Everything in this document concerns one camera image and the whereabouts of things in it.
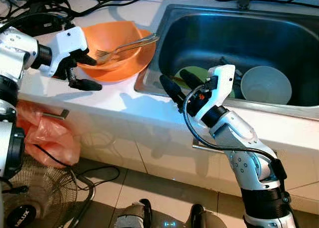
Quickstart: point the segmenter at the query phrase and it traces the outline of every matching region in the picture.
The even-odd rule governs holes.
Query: plastic bag
[[[44,110],[31,102],[19,101],[17,126],[26,134],[25,152],[46,166],[63,168],[33,144],[37,144],[57,160],[74,165],[80,158],[80,144],[76,142],[62,121],[43,116]]]

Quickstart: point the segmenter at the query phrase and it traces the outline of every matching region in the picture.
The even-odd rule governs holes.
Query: cabinet door
[[[157,121],[130,122],[149,174],[218,189],[220,154],[192,148],[193,136],[185,125]]]
[[[288,178],[286,190],[293,196],[294,209],[319,214],[319,152],[288,144],[263,141],[276,151]],[[220,159],[220,191],[241,196],[226,156]]]
[[[52,114],[63,110],[40,106]],[[81,144],[81,157],[146,172],[126,120],[71,110],[64,122]]]

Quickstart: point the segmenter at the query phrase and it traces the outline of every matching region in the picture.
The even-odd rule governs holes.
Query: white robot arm
[[[183,112],[195,138],[212,150],[224,151],[228,157],[241,188],[247,227],[298,228],[290,208],[290,195],[285,191],[287,175],[280,160],[258,139],[247,122],[222,106],[232,90],[234,72],[234,65],[211,68],[204,84],[192,73],[182,70],[182,79],[193,89],[187,96],[167,76],[162,75],[160,81]],[[209,133],[218,145],[210,144],[197,134],[188,114],[210,128]]]
[[[0,178],[2,181],[13,177],[22,167],[24,132],[23,129],[16,127],[15,107],[23,71],[30,67],[39,69],[44,76],[68,79],[72,88],[99,91],[102,89],[100,84],[87,79],[79,80],[72,71],[77,62],[96,64],[96,61],[87,55],[88,51],[85,35],[80,27],[71,26],[58,33],[46,46],[13,27],[0,32]],[[3,207],[0,201],[0,228],[3,226],[2,216]]]

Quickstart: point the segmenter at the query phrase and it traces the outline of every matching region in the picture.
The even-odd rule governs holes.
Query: stainless steel sink
[[[157,33],[155,56],[138,76],[137,91],[166,96],[162,73],[174,76],[193,65],[209,69],[224,56],[242,73],[274,67],[293,90],[287,105],[231,98],[225,105],[319,120],[319,16],[171,4]]]

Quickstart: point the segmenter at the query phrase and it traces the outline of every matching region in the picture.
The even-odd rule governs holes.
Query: countertop
[[[93,0],[70,0],[78,10],[94,5]],[[137,3],[103,8],[88,16],[74,19],[78,26],[90,26],[101,22],[132,20],[139,28],[156,32],[168,4],[196,4],[212,7],[236,7],[235,2],[211,0],[142,0]],[[253,3],[251,9],[294,12],[319,15],[317,9],[294,5]],[[48,43],[54,34],[39,37],[41,43]],[[77,69],[79,77],[87,76]],[[167,97],[146,95],[134,90],[137,75],[118,83],[103,83],[103,90],[85,92],[68,87],[67,81],[40,76],[36,70],[25,72],[19,94],[20,99],[47,105],[61,106],[70,110],[119,116],[145,122],[173,123],[183,125],[184,120],[173,102]],[[269,142],[319,150],[319,122],[294,117],[229,107],[256,130],[260,139]]]

